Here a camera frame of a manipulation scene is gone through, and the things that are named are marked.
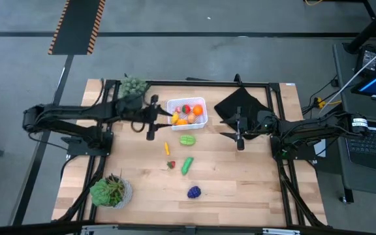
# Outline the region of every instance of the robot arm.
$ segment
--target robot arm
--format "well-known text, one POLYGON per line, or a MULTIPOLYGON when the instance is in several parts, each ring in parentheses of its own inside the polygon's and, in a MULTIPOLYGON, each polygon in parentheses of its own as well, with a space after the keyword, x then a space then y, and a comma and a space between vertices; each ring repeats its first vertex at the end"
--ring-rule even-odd
POLYGON ((138 132, 142 131, 145 124, 149 124, 147 139, 155 138, 155 131, 169 124, 155 124, 159 114, 172 116, 157 104, 159 97, 151 97, 150 104, 142 108, 143 97, 126 96, 122 99, 94 104, 93 106, 54 106, 52 104, 37 105, 24 112, 23 129, 28 133, 42 131, 55 131, 82 138, 91 149, 108 148, 108 142, 100 126, 82 127, 63 120, 67 119, 92 119, 101 123, 115 121, 131 121, 143 123, 138 132))
POLYGON ((317 119, 284 121, 271 111, 261 110, 256 120, 249 120, 247 117, 242 117, 242 109, 238 107, 233 117, 221 123, 237 123, 236 133, 221 134, 237 142, 238 150, 244 149, 243 135, 270 134, 272 141, 278 145, 283 155, 285 153, 291 155, 301 145, 314 145, 324 138, 339 136, 362 138, 368 134, 368 123, 365 117, 347 112, 333 112, 317 119))

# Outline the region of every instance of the red toy strawberry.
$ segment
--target red toy strawberry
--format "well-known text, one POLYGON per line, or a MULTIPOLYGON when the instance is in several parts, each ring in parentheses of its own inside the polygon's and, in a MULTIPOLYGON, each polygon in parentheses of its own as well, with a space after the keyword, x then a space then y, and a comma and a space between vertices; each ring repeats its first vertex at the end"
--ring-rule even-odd
POLYGON ((188 105, 182 106, 182 112, 189 114, 190 111, 191 111, 191 108, 188 105))
POLYGON ((168 167, 173 169, 175 167, 175 161, 170 161, 167 163, 168 167))

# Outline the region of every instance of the toy fruit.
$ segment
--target toy fruit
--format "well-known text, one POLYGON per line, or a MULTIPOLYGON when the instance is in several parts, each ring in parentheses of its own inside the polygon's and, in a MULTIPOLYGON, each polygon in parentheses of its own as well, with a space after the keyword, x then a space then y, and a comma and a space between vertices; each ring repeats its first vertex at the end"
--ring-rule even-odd
POLYGON ((174 112, 174 114, 172 115, 172 119, 170 122, 172 122, 172 124, 175 124, 178 120, 179 120, 180 116, 178 115, 177 112, 174 112))
POLYGON ((187 121, 188 121, 188 123, 191 123, 191 124, 194 123, 195 122, 195 114, 193 114, 193 113, 188 114, 187 121))
POLYGON ((185 119, 179 119, 175 125, 188 125, 188 121, 185 119))
POLYGON ((170 155, 168 142, 164 143, 164 150, 166 151, 167 155, 170 155))
POLYGON ((189 114, 190 111, 191 111, 191 108, 188 105, 182 106, 182 112, 189 114))
POLYGON ((182 175, 186 175, 188 173, 188 170, 189 170, 189 167, 191 166, 191 163, 193 163, 194 161, 194 158, 193 157, 187 157, 185 162, 183 163, 183 166, 182 166, 182 175))
POLYGON ((197 198, 201 195, 201 189, 198 186, 194 186, 188 190, 187 196, 189 198, 197 198))
POLYGON ((175 161, 170 161, 170 162, 167 163, 167 165, 168 165, 169 168, 173 169, 173 168, 175 168, 175 161))
POLYGON ((192 146, 192 145, 195 144, 195 137, 193 137, 189 134, 184 134, 184 135, 181 135, 180 142, 183 145, 192 146))
POLYGON ((194 106, 193 113, 197 116, 201 115, 202 114, 202 106, 200 104, 197 104, 196 106, 194 106))

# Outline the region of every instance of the desk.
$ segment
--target desk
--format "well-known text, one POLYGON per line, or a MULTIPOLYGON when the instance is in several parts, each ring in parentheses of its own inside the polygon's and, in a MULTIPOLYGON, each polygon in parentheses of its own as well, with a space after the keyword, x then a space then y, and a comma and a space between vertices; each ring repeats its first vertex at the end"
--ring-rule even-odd
MULTIPOLYGON (((295 85, 280 84, 288 120, 302 119, 295 85)), ((82 105, 91 105, 101 88, 98 80, 88 80, 82 105)), ((134 193, 131 202, 122 210, 98 208, 96 222, 155 225, 206 225, 237 227, 284 227, 285 216, 277 166, 272 159, 268 136, 245 141, 245 150, 237 151, 236 144, 219 132, 232 132, 214 110, 214 106, 234 92, 237 87, 152 86, 146 97, 159 95, 166 107, 169 99, 203 97, 207 104, 208 122, 203 129, 156 132, 154 141, 145 133, 135 133, 130 123, 115 123, 114 142, 106 160, 104 175, 119 174, 129 180, 134 193), (193 134, 194 146, 181 146, 181 134, 193 134), (164 142, 170 147, 170 156, 164 142), (194 162, 186 176, 180 168, 186 157, 194 162), (176 161, 168 170, 167 161, 176 161), (188 199, 187 190, 197 185, 202 195, 188 199)), ((263 105, 268 105, 265 89, 247 88, 263 105)), ((166 123, 166 117, 158 118, 166 123)), ((94 125, 79 121, 79 125, 94 125)), ((317 177, 305 161, 295 161, 300 194, 311 211, 326 223, 317 177)), ((55 204, 53 219, 61 217, 81 193, 88 157, 77 157, 65 168, 55 204)), ((88 218, 91 200, 87 201, 84 219, 88 218)), ((290 197, 292 218, 296 223, 294 201, 290 197)))
MULTIPOLYGON (((348 54, 341 44, 334 45, 333 49, 339 85, 344 86, 354 75, 352 69, 356 65, 357 55, 348 54)), ((354 83, 357 84, 359 81, 359 78, 356 78, 354 83)), ((341 99, 344 111, 359 112, 366 116, 368 121, 376 120, 376 101, 370 97, 357 95, 346 89, 341 93, 341 99)), ((344 138, 338 139, 338 146, 343 186, 346 189, 376 193, 376 170, 352 163, 349 160, 344 138)))

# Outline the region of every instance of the green toy melon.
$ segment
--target green toy melon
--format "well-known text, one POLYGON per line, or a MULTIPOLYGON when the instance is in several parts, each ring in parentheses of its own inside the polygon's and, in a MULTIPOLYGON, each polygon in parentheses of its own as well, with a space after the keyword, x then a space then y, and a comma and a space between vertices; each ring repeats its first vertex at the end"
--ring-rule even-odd
POLYGON ((192 146, 195 144, 195 137, 189 134, 181 135, 180 142, 186 146, 192 146))

